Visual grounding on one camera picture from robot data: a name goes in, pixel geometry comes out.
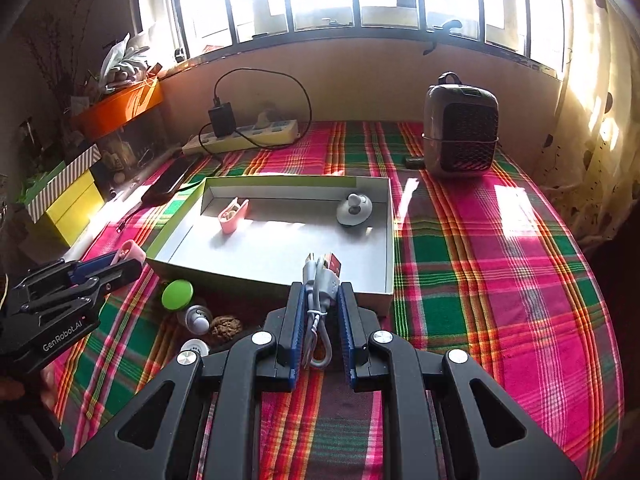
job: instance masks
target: pink holder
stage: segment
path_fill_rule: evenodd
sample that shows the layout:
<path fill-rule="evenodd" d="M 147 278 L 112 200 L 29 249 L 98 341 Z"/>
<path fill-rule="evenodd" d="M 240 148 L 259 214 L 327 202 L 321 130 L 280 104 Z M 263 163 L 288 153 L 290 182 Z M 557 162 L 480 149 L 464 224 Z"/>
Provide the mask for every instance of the pink holder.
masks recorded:
<path fill-rule="evenodd" d="M 145 251 L 133 240 L 127 240 L 122 244 L 120 250 L 111 261 L 111 265 L 124 262 L 125 260 L 137 260 L 144 265 L 146 259 Z"/>
<path fill-rule="evenodd" d="M 238 205 L 238 197 L 231 201 L 218 215 L 222 232 L 229 235 L 238 228 L 238 222 L 246 216 L 246 210 L 249 208 L 249 201 L 245 200 L 242 205 Z"/>

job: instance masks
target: white usb cable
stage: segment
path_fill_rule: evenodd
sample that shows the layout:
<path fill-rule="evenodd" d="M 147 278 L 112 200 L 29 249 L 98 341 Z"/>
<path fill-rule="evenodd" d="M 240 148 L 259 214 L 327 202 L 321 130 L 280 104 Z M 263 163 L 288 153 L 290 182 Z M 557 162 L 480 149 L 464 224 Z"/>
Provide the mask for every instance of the white usb cable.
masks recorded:
<path fill-rule="evenodd" d="M 317 370 L 326 368 L 331 362 L 331 340 L 324 325 L 329 306 L 338 294 L 340 280 L 335 273 L 324 266 L 324 258 L 308 259 L 303 267 L 303 282 L 305 284 L 305 296 L 308 310 L 306 311 L 306 333 L 303 343 L 302 365 L 305 368 L 312 367 Z M 321 361 L 314 359 L 314 350 L 318 344 L 318 333 L 324 345 L 324 358 Z"/>

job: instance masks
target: window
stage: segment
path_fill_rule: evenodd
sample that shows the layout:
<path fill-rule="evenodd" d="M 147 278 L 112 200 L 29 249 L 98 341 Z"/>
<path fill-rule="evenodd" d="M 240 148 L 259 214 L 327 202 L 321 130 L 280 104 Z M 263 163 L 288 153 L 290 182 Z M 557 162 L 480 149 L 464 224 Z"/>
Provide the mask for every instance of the window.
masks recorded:
<path fill-rule="evenodd" d="M 244 46 L 252 41 L 279 34 L 281 40 L 257 44 L 323 36 L 429 41 L 428 31 L 460 20 L 462 27 L 450 32 L 458 38 L 444 42 L 516 60 L 526 57 L 562 71 L 562 0 L 171 0 L 169 6 L 174 41 L 181 43 L 175 46 L 186 47 L 190 56 L 224 48 L 220 55 L 239 52 L 254 48 Z"/>

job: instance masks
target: window frame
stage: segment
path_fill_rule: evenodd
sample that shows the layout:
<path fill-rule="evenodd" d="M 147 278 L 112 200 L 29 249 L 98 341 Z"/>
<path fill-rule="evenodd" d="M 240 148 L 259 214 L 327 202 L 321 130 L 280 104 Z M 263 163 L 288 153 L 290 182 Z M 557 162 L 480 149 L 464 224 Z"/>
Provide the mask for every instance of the window frame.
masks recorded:
<path fill-rule="evenodd" d="M 258 38 L 254 38 L 249 41 L 238 41 L 238 32 L 234 26 L 233 22 L 233 14 L 230 5 L 230 0 L 225 0 L 226 13 L 228 17 L 229 31 L 231 33 L 232 44 L 229 46 L 224 46 L 217 50 L 213 50 L 210 52 L 206 52 L 204 54 L 199 54 L 198 56 L 190 57 L 187 38 L 184 33 L 184 22 L 182 18 L 180 2 L 179 0 L 171 0 L 171 4 L 174 10 L 174 19 L 175 19 L 175 27 L 178 31 L 178 38 L 181 47 L 183 47 L 185 53 L 187 53 L 187 60 L 177 64 L 176 66 L 170 68 L 165 77 L 175 75 L 176 73 L 181 72 L 182 70 L 186 70 L 188 68 L 192 68 L 194 66 L 211 62 L 217 59 L 221 59 L 226 56 L 230 56 L 233 54 L 240 54 L 242 52 L 250 52 L 253 50 L 258 50 L 261 48 L 269 48 L 272 46 L 278 46 L 283 44 L 291 44 L 298 43 L 302 41 L 311 41 L 311 40 L 327 40 L 333 38 L 385 38 L 385 39 L 393 39 L 393 40 L 412 40 L 412 41 L 420 41 L 421 43 L 431 43 L 434 40 L 433 29 L 427 27 L 426 25 L 426 9 L 425 9 L 425 0 L 415 0 L 416 1 L 416 12 L 417 12 L 417 28 L 409 28 L 407 26 L 403 27 L 401 25 L 363 25 L 362 24 L 362 9 L 360 7 L 359 0 L 352 0 L 352 10 L 353 10 L 353 24 L 346 26 L 332 26 L 332 27 L 322 27 L 322 28 L 307 28 L 303 30 L 295 30 L 294 27 L 294 15 L 292 12 L 291 1 L 284 0 L 284 22 L 287 25 L 287 32 L 276 32 L 269 33 L 267 36 L 262 36 Z M 507 8 L 514 7 L 515 1 L 511 2 L 508 5 L 508 2 L 503 0 L 505 6 L 505 27 L 507 25 Z M 268 9 L 268 2 L 264 1 L 261 5 L 266 5 Z M 565 10 L 564 10 L 564 0 L 562 0 L 562 20 L 566 19 Z M 546 73 L 547 75 L 558 78 L 559 74 L 557 74 L 556 70 L 545 66 L 544 64 L 532 60 L 530 55 L 530 45 L 531 45 L 531 23 L 530 23 L 530 1 L 525 0 L 525 9 L 526 9 L 526 30 L 527 35 L 525 38 L 524 44 L 524 54 L 519 54 L 514 50 L 511 50 L 507 46 L 501 46 L 495 43 L 489 43 L 486 39 L 487 37 L 487 28 L 492 30 L 492 36 L 497 34 L 504 34 L 508 37 L 509 34 L 517 34 L 516 31 L 510 31 L 505 29 L 500 29 L 497 27 L 493 27 L 491 25 L 487 25 L 484 19 L 484 0 L 478 0 L 478 9 L 479 9 L 479 20 L 478 20 L 478 38 L 466 38 L 463 36 L 449 35 L 445 37 L 438 38 L 438 43 L 448 44 L 451 46 L 456 46 L 460 48 L 466 48 L 468 50 L 473 50 L 475 52 L 481 52 L 483 54 L 489 54 L 491 56 L 500 57 L 503 59 L 507 59 L 513 62 L 517 62 L 520 65 L 527 66 L 532 70 L 536 70 L 537 72 Z M 278 14 L 276 16 L 270 16 L 271 26 L 275 23 L 282 23 L 282 14 Z M 563 40 L 563 49 L 562 49 L 562 67 L 564 67 L 564 62 L 566 59 L 565 49 L 566 49 L 566 38 L 562 38 Z"/>

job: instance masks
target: orange tray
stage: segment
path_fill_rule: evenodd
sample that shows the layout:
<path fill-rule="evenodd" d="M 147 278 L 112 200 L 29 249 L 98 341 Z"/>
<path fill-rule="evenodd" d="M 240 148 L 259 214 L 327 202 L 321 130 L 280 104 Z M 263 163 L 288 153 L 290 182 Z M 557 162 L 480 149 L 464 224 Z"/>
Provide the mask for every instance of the orange tray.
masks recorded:
<path fill-rule="evenodd" d="M 80 130 L 88 140 L 97 140 L 161 102 L 160 81 L 158 78 L 148 79 L 120 90 L 72 117 L 71 126 Z"/>

